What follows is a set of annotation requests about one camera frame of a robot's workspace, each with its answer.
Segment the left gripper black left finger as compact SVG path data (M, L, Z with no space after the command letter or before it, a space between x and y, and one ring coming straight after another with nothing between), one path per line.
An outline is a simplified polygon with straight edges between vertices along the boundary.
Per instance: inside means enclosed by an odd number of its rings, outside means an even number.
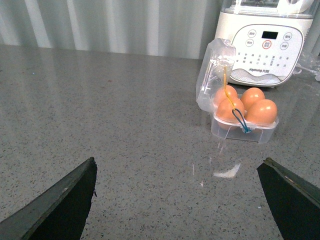
M90 157L0 223L2 240L79 240L95 194L97 164Z

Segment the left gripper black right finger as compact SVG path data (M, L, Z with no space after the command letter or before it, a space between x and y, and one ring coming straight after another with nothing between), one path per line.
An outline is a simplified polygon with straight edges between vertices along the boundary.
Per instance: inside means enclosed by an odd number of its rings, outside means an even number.
M320 189L272 158L257 168L273 219L285 240L320 238Z

